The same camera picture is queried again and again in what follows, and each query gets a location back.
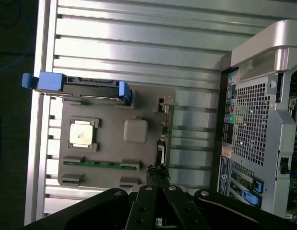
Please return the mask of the green RAM stick bare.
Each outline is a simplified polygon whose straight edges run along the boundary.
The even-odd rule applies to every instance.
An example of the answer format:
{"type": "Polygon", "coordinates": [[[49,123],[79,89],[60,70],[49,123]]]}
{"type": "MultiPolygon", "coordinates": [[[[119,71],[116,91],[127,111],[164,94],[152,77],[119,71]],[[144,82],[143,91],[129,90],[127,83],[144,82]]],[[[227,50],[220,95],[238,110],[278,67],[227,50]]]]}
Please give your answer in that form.
{"type": "Polygon", "coordinates": [[[136,170],[135,166],[123,166],[121,163],[108,162],[108,161],[82,161],[82,162],[69,162],[64,161],[64,165],[79,166],[79,167],[96,167],[96,168],[109,168],[109,169],[124,169],[136,170]]]}

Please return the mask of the grey parts rack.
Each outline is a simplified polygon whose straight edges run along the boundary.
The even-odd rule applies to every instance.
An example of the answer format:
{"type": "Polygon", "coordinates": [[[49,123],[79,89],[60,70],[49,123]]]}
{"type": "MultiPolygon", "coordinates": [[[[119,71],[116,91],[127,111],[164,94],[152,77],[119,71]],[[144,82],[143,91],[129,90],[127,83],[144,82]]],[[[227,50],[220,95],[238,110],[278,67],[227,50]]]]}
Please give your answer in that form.
{"type": "Polygon", "coordinates": [[[175,100],[175,91],[145,86],[131,89],[135,95],[130,106],[105,100],[84,103],[64,99],[58,164],[60,185],[130,188],[146,182],[147,168],[157,165],[160,124],[166,118],[163,112],[157,112],[157,100],[164,96],[175,100]],[[71,144],[71,124],[92,125],[92,144],[71,144]],[[137,169],[79,167],[64,165],[64,161],[108,161],[137,169]]]}

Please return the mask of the blue card retainer clip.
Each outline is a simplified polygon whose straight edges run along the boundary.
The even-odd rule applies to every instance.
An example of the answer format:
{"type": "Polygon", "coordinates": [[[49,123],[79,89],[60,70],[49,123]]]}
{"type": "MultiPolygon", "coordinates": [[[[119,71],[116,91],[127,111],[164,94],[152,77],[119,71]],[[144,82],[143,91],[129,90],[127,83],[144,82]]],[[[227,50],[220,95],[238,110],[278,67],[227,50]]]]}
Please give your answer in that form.
{"type": "Polygon", "coordinates": [[[264,182],[258,178],[253,178],[253,189],[259,194],[263,193],[264,182]]]}
{"type": "Polygon", "coordinates": [[[242,198],[245,199],[250,205],[261,208],[262,198],[253,191],[243,190],[242,198]]]}

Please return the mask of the silver CPU chip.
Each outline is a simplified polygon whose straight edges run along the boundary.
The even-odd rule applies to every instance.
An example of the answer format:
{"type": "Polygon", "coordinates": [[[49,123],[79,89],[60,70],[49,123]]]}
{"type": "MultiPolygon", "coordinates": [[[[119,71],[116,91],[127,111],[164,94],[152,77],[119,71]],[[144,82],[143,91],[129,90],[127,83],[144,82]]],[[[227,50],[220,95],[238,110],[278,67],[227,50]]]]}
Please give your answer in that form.
{"type": "Polygon", "coordinates": [[[76,145],[91,145],[93,139],[93,126],[86,124],[71,124],[69,142],[76,145]]]}

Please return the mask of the grey open PC case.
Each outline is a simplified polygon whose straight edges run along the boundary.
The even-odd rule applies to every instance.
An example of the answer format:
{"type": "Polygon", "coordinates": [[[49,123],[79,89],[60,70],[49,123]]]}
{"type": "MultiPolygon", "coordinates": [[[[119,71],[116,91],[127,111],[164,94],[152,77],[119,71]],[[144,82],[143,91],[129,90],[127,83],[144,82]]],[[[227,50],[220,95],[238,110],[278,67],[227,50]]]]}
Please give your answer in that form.
{"type": "Polygon", "coordinates": [[[295,142],[289,95],[296,71],[297,20],[273,23],[221,60],[218,172],[211,184],[248,205],[242,191],[253,191],[262,198],[256,208],[281,218],[287,214],[295,142]],[[262,194],[254,191],[253,178],[264,182],[262,194]]]}

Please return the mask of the hard disk in blue caddy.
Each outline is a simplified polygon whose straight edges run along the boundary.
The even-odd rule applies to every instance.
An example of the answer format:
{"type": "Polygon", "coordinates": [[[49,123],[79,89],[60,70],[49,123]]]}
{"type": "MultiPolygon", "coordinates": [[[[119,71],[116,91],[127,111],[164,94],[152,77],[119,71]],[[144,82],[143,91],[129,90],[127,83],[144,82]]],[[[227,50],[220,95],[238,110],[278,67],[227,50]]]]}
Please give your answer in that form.
{"type": "Polygon", "coordinates": [[[135,95],[125,81],[71,77],[43,71],[38,77],[23,74],[22,87],[69,101],[92,103],[94,100],[105,100],[124,106],[130,106],[135,95]]]}

